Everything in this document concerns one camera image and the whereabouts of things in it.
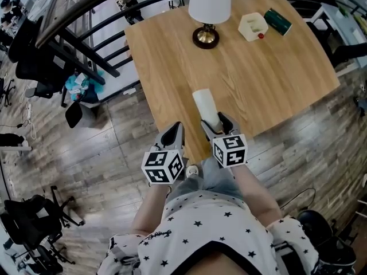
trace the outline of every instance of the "white lampshade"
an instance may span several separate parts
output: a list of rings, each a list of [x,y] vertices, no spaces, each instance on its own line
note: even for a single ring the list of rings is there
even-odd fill
[[[190,0],[189,14],[202,23],[222,23],[231,16],[231,0]]]

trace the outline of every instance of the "white star-print shirt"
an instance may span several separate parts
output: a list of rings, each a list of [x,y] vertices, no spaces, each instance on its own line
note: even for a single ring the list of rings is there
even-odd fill
[[[278,254],[284,246],[306,274],[314,271],[318,253],[299,221],[283,218],[265,228],[242,200],[196,191],[170,201],[150,235],[113,236],[97,274],[185,274],[210,252],[222,252],[251,275],[288,274]]]

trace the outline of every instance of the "table lamp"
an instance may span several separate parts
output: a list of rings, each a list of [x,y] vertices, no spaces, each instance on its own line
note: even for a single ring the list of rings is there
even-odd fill
[[[190,0],[189,14],[204,24],[193,33],[193,42],[199,48],[211,49],[219,42],[214,24],[225,22],[231,16],[231,0]]]

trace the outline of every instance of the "green box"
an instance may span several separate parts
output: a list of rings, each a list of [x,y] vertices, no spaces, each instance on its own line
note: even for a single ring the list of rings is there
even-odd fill
[[[266,11],[264,18],[269,25],[271,25],[283,36],[285,36],[292,27],[292,24],[273,8],[270,8],[268,11]]]

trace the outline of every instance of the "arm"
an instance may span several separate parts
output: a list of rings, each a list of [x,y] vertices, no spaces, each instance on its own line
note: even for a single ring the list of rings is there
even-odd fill
[[[148,235],[161,223],[169,186],[152,184],[131,226],[131,234]]]
[[[244,201],[262,225],[267,227],[283,217],[276,200],[246,165],[232,167],[232,172]]]

